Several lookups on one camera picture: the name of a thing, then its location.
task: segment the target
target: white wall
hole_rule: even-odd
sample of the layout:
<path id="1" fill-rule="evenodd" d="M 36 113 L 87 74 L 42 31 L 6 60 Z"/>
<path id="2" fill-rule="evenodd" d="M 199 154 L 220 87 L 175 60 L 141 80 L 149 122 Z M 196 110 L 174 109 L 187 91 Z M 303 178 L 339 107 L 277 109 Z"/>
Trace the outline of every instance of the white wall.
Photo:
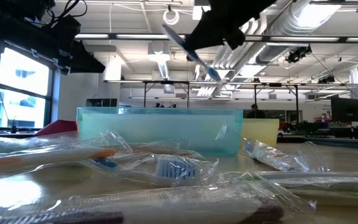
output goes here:
<path id="1" fill-rule="evenodd" d="M 123 88 L 121 89 L 120 94 L 120 105 L 129 105 L 133 107 L 143 107 L 144 101 L 142 99 L 129 99 L 131 93 L 132 97 L 140 96 L 143 97 L 144 90 L 139 88 Z M 184 93 L 183 90 L 177 88 L 177 93 Z M 151 89 L 147 93 L 147 97 L 175 97 L 175 95 L 164 95 L 162 94 L 162 86 L 161 89 Z M 158 102 L 164 102 L 165 106 L 169 106 L 169 100 L 155 100 L 155 99 L 147 99 L 146 107 L 153 107 L 154 104 Z M 186 100 L 172 100 L 174 103 L 178 103 L 179 107 L 186 108 L 187 101 Z M 216 100 L 190 100 L 190 108 L 233 108 L 233 109 L 251 109 L 251 106 L 254 104 L 253 100 L 249 101 L 216 101 Z M 261 110 L 296 110 L 295 101 L 258 101 L 258 107 Z M 320 118 L 321 114 L 326 113 L 327 110 L 331 107 L 329 101 L 308 101 L 308 102 L 299 102 L 299 110 L 303 111 L 303 120 L 308 120 L 309 122 L 313 122 L 315 118 Z"/>
<path id="2" fill-rule="evenodd" d="M 57 119 L 75 121 L 77 107 L 85 106 L 87 99 L 119 99 L 120 84 L 105 83 L 103 75 L 100 74 L 79 73 L 57 75 L 54 90 L 52 121 Z"/>

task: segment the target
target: table surface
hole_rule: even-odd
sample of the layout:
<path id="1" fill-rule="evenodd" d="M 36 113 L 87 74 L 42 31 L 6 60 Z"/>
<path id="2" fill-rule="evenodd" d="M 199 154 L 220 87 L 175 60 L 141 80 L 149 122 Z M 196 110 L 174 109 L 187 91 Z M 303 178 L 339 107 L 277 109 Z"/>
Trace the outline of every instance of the table surface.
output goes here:
<path id="1" fill-rule="evenodd" d="M 283 152 L 289 152 L 300 144 L 279 144 Z M 358 149 L 319 146 L 329 168 L 334 172 L 358 172 Z M 247 157 L 213 158 L 219 159 L 217 172 L 274 171 L 265 164 L 254 162 Z M 93 171 L 84 166 L 56 166 L 37 172 L 0 179 L 0 206 L 13 206 L 33 202 L 42 197 L 64 199 L 73 195 L 100 195 L 125 192 L 128 190 L 152 188 L 127 180 L 117 180 Z M 316 214 L 305 218 L 302 223 L 356 223 L 358 207 L 339 207 L 338 198 L 312 196 L 318 202 Z M 284 223 L 299 223 L 299 220 L 286 220 Z"/>

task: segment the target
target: blue plastic bin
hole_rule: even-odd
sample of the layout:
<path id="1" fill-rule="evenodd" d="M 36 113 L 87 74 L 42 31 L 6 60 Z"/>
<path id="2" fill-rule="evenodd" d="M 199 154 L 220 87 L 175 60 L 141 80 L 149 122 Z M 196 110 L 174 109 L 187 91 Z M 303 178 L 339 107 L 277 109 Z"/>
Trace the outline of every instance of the blue plastic bin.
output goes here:
<path id="1" fill-rule="evenodd" d="M 242 110 L 78 108 L 77 122 L 85 136 L 115 131 L 128 143 L 179 139 L 185 142 L 181 149 L 204 156 L 236 156 L 241 143 Z"/>

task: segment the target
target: ceiling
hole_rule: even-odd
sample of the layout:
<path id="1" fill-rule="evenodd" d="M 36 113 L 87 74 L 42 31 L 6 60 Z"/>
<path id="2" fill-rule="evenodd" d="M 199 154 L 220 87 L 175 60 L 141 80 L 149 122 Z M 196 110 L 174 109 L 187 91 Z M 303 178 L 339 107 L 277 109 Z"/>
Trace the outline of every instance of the ceiling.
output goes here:
<path id="1" fill-rule="evenodd" d="M 268 21 L 275 17 L 290 0 L 278 0 L 276 5 L 266 10 Z M 54 9 L 56 14 L 60 14 L 65 6 L 65 1 L 57 1 Z M 180 7 L 174 9 L 190 10 L 193 9 L 194 0 L 181 0 L 183 3 Z M 78 17 L 81 23 L 81 32 L 115 32 L 115 33 L 162 33 L 161 25 L 163 13 L 165 11 L 153 11 L 165 9 L 166 6 L 145 5 L 147 11 L 143 12 L 140 5 L 126 5 L 136 10 L 127 9 L 112 4 L 88 4 L 88 12 Z M 71 14 L 81 14 L 85 10 L 84 4 L 75 7 Z M 191 15 L 180 13 L 180 20 L 172 28 L 178 33 L 189 34 L 195 28 L 198 21 L 194 21 Z M 358 13 L 356 12 L 337 12 L 330 20 L 318 28 L 313 35 L 358 35 Z M 123 75 L 151 74 L 153 70 L 158 70 L 155 62 L 147 60 L 148 44 L 150 41 L 138 40 L 89 40 L 85 41 L 86 45 L 115 45 L 121 53 L 121 57 L 126 64 L 122 67 Z M 324 64 L 326 68 L 334 68 L 336 76 L 342 81 L 347 81 L 349 76 L 349 67 L 358 62 L 358 44 L 313 44 L 311 45 L 313 53 Z M 207 61 L 213 61 L 221 47 L 211 47 L 199 50 L 200 57 Z M 167 65 L 169 70 L 195 70 L 195 64 L 186 61 L 185 54 L 175 51 L 176 55 L 171 56 L 171 61 Z M 284 82 L 290 79 L 294 82 L 310 81 L 311 77 L 325 71 L 325 68 L 313 57 L 304 58 L 301 63 L 286 69 L 283 66 L 283 57 L 279 58 L 272 66 L 264 70 L 264 76 L 260 79 L 263 82 Z"/>

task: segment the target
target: window frame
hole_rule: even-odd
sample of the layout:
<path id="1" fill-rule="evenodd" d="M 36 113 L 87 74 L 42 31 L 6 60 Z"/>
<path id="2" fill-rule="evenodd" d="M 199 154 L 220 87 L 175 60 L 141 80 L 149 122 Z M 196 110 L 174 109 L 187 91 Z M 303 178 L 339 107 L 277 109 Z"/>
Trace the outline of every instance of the window frame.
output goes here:
<path id="1" fill-rule="evenodd" d="M 21 49 L 18 49 L 17 47 L 13 47 L 13 46 L 6 46 L 7 48 L 14 50 L 26 57 L 31 58 L 32 60 L 35 60 L 34 58 L 31 57 L 30 53 L 25 52 Z M 55 76 L 55 72 L 56 72 L 56 66 L 51 64 L 50 62 L 46 61 L 46 60 L 35 60 L 38 63 L 41 63 L 45 66 L 47 66 L 49 68 L 49 76 L 48 76 L 48 91 L 47 91 L 47 95 L 40 95 L 37 93 L 33 93 L 31 91 L 27 91 L 27 90 L 21 90 L 18 88 L 14 88 L 8 85 L 3 85 L 0 84 L 0 89 L 1 90 L 9 90 L 9 91 L 14 91 L 17 93 L 23 93 L 29 96 L 33 96 L 36 98 L 42 98 L 45 100 L 45 116 L 44 116 L 44 127 L 48 124 L 50 124 L 51 122 L 51 118 L 52 118 L 52 96 L 53 96 L 53 81 L 54 81 L 54 76 Z M 0 128 L 1 131 L 8 131 L 11 130 L 11 128 Z M 39 131 L 41 130 L 41 128 L 17 128 L 18 131 Z"/>

